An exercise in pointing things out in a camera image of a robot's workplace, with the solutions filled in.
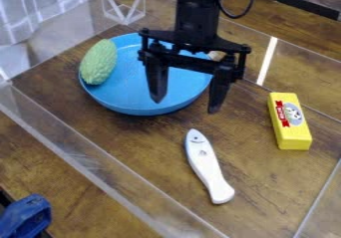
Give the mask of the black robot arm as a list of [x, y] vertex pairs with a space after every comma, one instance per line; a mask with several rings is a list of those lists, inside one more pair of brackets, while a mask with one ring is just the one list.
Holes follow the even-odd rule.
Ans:
[[150, 96], [160, 103], [169, 92], [170, 67], [212, 74], [208, 112], [224, 104], [230, 84], [244, 78], [252, 48], [217, 34], [218, 16], [240, 18], [222, 7], [221, 0], [177, 0], [173, 31], [145, 28], [140, 60], [146, 67]]

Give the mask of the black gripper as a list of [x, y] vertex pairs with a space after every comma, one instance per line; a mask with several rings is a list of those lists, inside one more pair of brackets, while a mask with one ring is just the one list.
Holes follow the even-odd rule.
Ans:
[[[232, 83], [244, 78], [247, 56], [252, 52], [251, 47], [220, 37], [216, 37], [208, 45], [177, 43], [174, 41], [176, 33], [172, 31], [144, 29], [140, 36], [142, 37], [140, 60], [146, 66], [150, 96], [154, 102], [160, 103], [168, 94], [170, 67], [174, 67], [213, 75], [209, 86], [208, 112], [217, 113]], [[197, 53], [209, 54], [212, 51], [225, 54], [220, 61], [196, 56]]]

